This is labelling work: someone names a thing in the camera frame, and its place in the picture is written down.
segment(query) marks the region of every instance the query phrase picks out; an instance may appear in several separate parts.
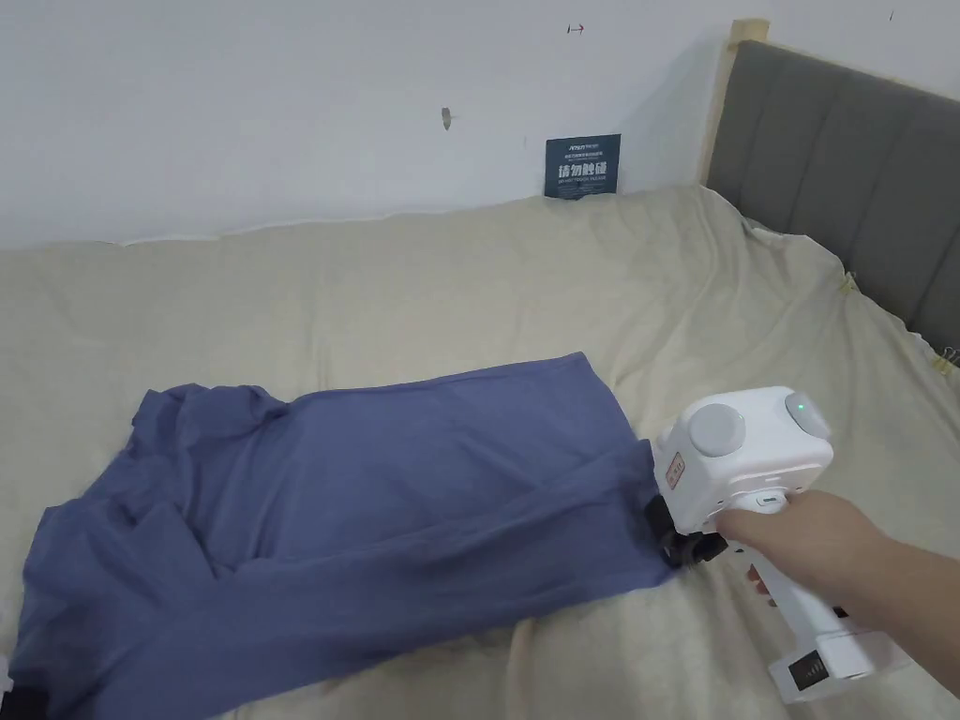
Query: bed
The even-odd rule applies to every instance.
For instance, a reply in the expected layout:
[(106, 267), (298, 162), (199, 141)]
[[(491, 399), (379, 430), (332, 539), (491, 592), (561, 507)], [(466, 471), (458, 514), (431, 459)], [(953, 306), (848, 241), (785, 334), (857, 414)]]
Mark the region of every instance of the bed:
[[(582, 350), (641, 437), (701, 396), (786, 384), (834, 428), (820, 488), (960, 555), (960, 373), (943, 359), (960, 347), (960, 106), (765, 38), (733, 26), (705, 186), (3, 252), (0, 653), (43, 508), (100, 473), (147, 389), (186, 382), (292, 399)], [(788, 643), (722, 556), (228, 717), (960, 713), (918, 667), (787, 708), (766, 665)]]

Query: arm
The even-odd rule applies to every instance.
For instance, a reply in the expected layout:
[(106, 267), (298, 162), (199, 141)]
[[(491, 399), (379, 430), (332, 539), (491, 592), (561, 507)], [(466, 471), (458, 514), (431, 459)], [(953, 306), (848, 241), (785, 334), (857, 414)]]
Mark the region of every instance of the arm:
[(777, 515), (726, 511), (717, 530), (885, 632), (960, 697), (960, 563), (888, 538), (826, 492), (798, 495)]

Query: beige sheet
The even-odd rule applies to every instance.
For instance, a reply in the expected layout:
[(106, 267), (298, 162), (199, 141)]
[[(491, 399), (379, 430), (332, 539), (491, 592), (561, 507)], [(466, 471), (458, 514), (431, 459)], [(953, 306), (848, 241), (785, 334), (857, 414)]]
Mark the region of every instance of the beige sheet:
[[(0, 253), (0, 652), (41, 510), (97, 476), (144, 391), (185, 382), (293, 398), (582, 349), (641, 436), (704, 394), (786, 384), (835, 428), (819, 487), (960, 555), (960, 373), (934, 371), (900, 321), (843, 284), (829, 252), (748, 234), (701, 188)], [(784, 708), (765, 668), (787, 638), (722, 558), (235, 717), (960, 715), (916, 667)]]

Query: gray button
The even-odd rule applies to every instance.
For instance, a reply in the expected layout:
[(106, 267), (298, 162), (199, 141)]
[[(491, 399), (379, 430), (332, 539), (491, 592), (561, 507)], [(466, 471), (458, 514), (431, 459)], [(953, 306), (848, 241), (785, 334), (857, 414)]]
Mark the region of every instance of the gray button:
[(827, 419), (806, 393), (788, 395), (786, 411), (807, 435), (823, 440), (830, 439), (830, 426), (827, 424)]
[(747, 423), (730, 405), (704, 405), (690, 418), (690, 440), (709, 458), (730, 455), (743, 445)]

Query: dark blue sign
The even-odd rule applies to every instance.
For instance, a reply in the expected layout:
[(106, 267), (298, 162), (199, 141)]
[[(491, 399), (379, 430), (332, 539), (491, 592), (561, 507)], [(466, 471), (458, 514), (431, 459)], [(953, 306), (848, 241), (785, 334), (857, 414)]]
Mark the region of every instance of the dark blue sign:
[(585, 195), (615, 193), (619, 166), (619, 134), (547, 140), (543, 194), (579, 200)]

